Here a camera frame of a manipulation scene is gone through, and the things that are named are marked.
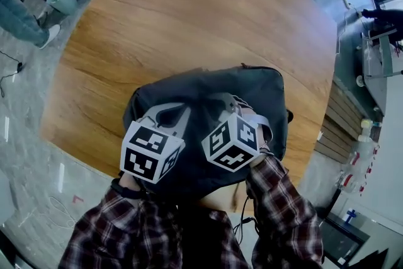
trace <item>wooden slat panel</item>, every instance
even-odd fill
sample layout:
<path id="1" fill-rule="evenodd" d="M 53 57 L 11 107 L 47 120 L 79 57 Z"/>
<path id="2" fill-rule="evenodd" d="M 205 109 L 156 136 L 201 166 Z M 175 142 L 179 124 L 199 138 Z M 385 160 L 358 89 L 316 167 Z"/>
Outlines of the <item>wooden slat panel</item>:
<path id="1" fill-rule="evenodd" d="M 343 118 L 341 118 L 330 106 L 326 109 L 326 115 L 343 128 L 354 140 L 358 138 L 358 132 L 355 131 Z"/>
<path id="2" fill-rule="evenodd" d="M 332 149 L 333 151 L 337 152 L 338 154 L 342 155 L 343 157 L 347 158 L 349 152 L 345 151 L 343 148 L 326 138 L 325 136 L 322 136 L 322 138 L 319 141 L 323 146 L 326 146 L 327 148 Z"/>
<path id="3" fill-rule="evenodd" d="M 343 157 L 342 155 L 336 153 L 332 149 L 326 147 L 324 144 L 321 144 L 320 142 L 316 143 L 315 150 L 319 151 L 321 154 L 328 156 L 335 161 L 338 161 L 339 163 L 346 164 L 347 163 L 347 158 Z"/>
<path id="4" fill-rule="evenodd" d="M 358 125 L 358 117 L 355 116 L 354 118 L 351 118 L 339 105 L 338 102 L 334 101 L 332 98 L 329 98 L 329 103 L 328 105 L 351 127 L 353 128 L 357 133 L 361 133 L 361 127 Z"/>
<path id="5" fill-rule="evenodd" d="M 348 107 L 346 109 L 346 112 L 349 113 L 349 115 L 351 116 L 354 115 L 357 118 L 359 118 L 361 125 L 361 119 L 363 118 L 363 114 L 357 109 L 354 103 L 351 102 L 351 100 L 343 93 L 343 91 L 334 82 L 331 88 L 331 98 L 336 98 L 336 102 L 341 101 L 342 103 L 344 103 Z"/>
<path id="6" fill-rule="evenodd" d="M 337 146 L 339 146 L 341 149 L 344 149 L 347 152 L 351 151 L 351 148 L 353 147 L 352 144 L 347 144 L 345 141 L 340 139 L 337 135 L 335 135 L 333 132 L 331 132 L 328 128 L 325 126 L 322 127 L 322 133 L 323 137 L 328 138 L 331 142 L 335 143 Z"/>
<path id="7" fill-rule="evenodd" d="M 354 141 L 351 139 L 351 137 L 346 132 L 342 131 L 338 126 L 334 125 L 327 118 L 328 117 L 325 117 L 325 119 L 323 120 L 323 127 L 330 130 L 332 133 L 334 133 L 334 135 L 339 137 L 347 145 L 352 146 L 354 144 Z"/>

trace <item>wrist strap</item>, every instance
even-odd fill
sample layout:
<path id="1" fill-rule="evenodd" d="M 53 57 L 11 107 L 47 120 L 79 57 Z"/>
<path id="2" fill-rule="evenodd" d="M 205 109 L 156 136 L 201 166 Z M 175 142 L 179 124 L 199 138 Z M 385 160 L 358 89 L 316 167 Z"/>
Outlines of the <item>wrist strap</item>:
<path id="1" fill-rule="evenodd" d="M 123 198 L 129 198 L 131 200 L 139 200 L 145 197 L 145 190 L 133 191 L 127 187 L 122 187 L 119 185 L 120 178 L 115 178 L 112 180 L 111 187 L 114 191 L 120 194 Z"/>

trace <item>white marker cube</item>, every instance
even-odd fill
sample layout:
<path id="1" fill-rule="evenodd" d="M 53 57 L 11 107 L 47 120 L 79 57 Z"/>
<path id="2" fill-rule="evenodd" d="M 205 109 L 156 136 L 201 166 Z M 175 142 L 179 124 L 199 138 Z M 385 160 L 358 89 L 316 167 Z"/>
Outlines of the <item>white marker cube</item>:
<path id="1" fill-rule="evenodd" d="M 207 161 L 235 172 L 259 155 L 257 124 L 233 113 L 201 142 Z"/>
<path id="2" fill-rule="evenodd" d="M 133 121 L 122 144 L 120 169 L 156 184 L 178 158 L 183 140 Z"/>

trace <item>white sneaker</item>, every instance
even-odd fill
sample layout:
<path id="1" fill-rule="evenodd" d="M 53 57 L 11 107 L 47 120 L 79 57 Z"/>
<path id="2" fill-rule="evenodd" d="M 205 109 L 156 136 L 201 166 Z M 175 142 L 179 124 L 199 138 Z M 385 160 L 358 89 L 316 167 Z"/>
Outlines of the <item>white sneaker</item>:
<path id="1" fill-rule="evenodd" d="M 39 49 L 44 49 L 52 40 L 55 39 L 55 37 L 57 36 L 57 34 L 59 34 L 60 32 L 60 25 L 54 25 L 52 27 L 49 28 L 49 38 L 46 41 L 45 45 L 43 45 L 42 47 L 40 47 Z"/>

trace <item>wooden table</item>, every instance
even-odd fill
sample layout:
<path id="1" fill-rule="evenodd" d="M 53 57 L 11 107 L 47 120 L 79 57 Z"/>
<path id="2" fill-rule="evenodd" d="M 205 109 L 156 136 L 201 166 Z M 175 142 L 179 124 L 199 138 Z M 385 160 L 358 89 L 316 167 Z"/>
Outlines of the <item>wooden table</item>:
<path id="1" fill-rule="evenodd" d="M 290 124 L 285 166 L 297 184 L 331 88 L 336 24 L 313 0 L 92 0 L 55 73 L 41 134 L 112 176 L 122 116 L 139 86 L 241 62 L 278 69 Z"/>

